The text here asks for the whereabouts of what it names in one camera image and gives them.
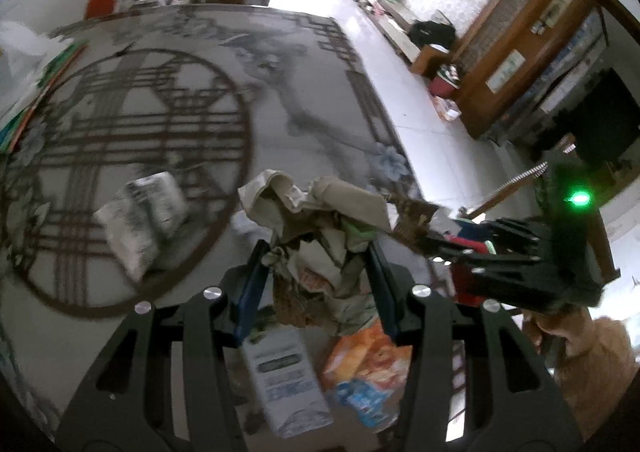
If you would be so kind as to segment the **right hand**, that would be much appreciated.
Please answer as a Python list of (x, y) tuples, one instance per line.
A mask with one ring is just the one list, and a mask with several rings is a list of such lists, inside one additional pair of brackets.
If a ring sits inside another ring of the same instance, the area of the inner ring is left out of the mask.
[(537, 351), (546, 336), (564, 342), (555, 379), (587, 450), (638, 438), (639, 363), (622, 322), (593, 319), (586, 308), (555, 316), (526, 311), (522, 331)]

